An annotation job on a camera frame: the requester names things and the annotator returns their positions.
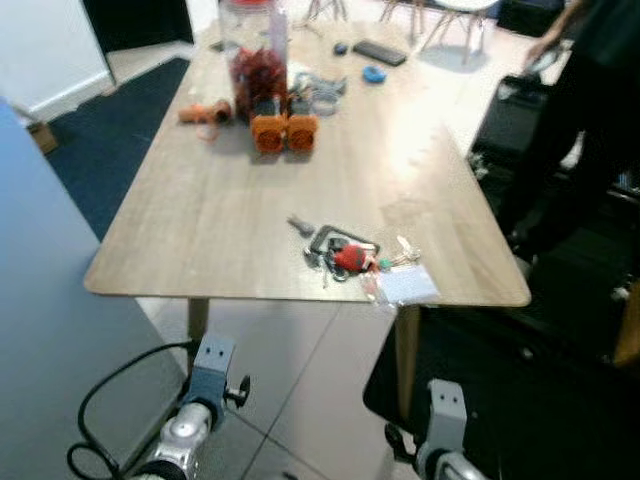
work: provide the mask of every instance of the tile floor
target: tile floor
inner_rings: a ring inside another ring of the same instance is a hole
[[[307,1],[287,3],[293,19],[308,6]],[[347,4],[352,20],[376,21],[384,7],[380,0]],[[427,31],[439,15],[428,12]],[[408,32],[409,19],[409,8],[401,6],[392,22]],[[533,40],[489,25],[484,53],[463,67],[463,39],[462,28],[454,24],[444,45],[433,45],[419,61],[442,92],[437,108],[466,151],[499,79],[519,71]],[[116,52],[109,60],[118,81],[125,82],[172,56],[191,53],[189,45],[175,43]],[[185,301],[139,301],[166,341],[186,337]],[[264,479],[282,471],[301,480],[416,478],[410,468],[392,461],[383,420],[362,403],[391,322],[391,312],[369,305],[213,301],[210,328],[237,342],[231,383],[249,373],[253,391],[246,407],[232,411],[208,442],[200,478]],[[184,366],[185,359],[179,360]]]

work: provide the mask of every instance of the gray surface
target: gray surface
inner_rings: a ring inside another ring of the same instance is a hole
[[[102,376],[161,339],[134,299],[82,286],[98,241],[0,99],[0,478],[73,478],[78,405]],[[132,370],[90,407],[89,425],[122,460],[181,383],[170,354]]]

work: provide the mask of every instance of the cable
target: cable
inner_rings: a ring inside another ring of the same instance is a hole
[[[161,345],[159,347],[152,348],[151,350],[145,353],[142,353],[137,357],[133,358],[132,360],[128,361],[127,363],[122,365],[120,368],[115,370],[113,373],[107,375],[105,378],[100,380],[97,384],[95,384],[91,388],[91,390],[89,390],[89,393],[87,393],[87,395],[82,400],[82,403],[80,404],[80,408],[78,409],[78,418],[76,420],[78,429],[80,430],[80,434],[84,437],[85,441],[75,443],[71,447],[69,447],[69,450],[67,450],[67,465],[69,466],[69,468],[71,469],[71,471],[75,476],[77,476],[78,478],[81,478],[82,480],[124,480],[124,475],[127,473],[126,471],[122,471],[120,469],[120,464],[118,464],[116,459],[113,458],[113,455],[111,455],[111,453],[105,448],[104,445],[102,445],[102,443],[100,443],[100,441],[96,438],[96,436],[93,433],[91,433],[91,431],[87,427],[87,424],[85,421],[85,414],[86,414],[87,406],[91,401],[91,399],[93,398],[93,396],[96,393],[98,393],[102,387],[104,387],[107,383],[109,383],[115,377],[117,377],[118,375],[128,370],[132,366],[136,365],[137,363],[141,362],[147,357],[155,355],[156,353],[162,352],[164,350],[169,350],[171,348],[185,348],[189,351],[197,351],[198,346],[199,346],[199,342],[190,340],[188,342],[169,343],[167,345]],[[104,465],[109,470],[109,474],[111,476],[110,477],[92,477],[84,473],[82,470],[80,470],[77,467],[74,460],[74,453],[77,452],[78,450],[85,450],[85,451],[91,452],[94,455],[96,455],[98,458],[100,458],[102,463],[104,463]]]

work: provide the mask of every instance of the blue object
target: blue object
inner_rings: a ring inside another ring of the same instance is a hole
[[[364,69],[362,70],[362,75],[368,83],[384,83],[384,81],[387,79],[387,72],[382,70],[380,67],[375,67],[372,65],[364,67]]]
[[[333,47],[333,53],[335,55],[346,55],[347,51],[349,50],[349,46],[346,43],[336,43],[335,46]]]

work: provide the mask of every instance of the table leg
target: table leg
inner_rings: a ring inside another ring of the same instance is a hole
[[[209,299],[190,298],[187,318],[189,338],[201,341],[207,331],[207,322],[209,321]],[[195,357],[189,356],[189,373],[191,373],[194,360]]]
[[[403,420],[409,419],[416,376],[420,327],[420,306],[400,307],[395,321],[398,408]]]

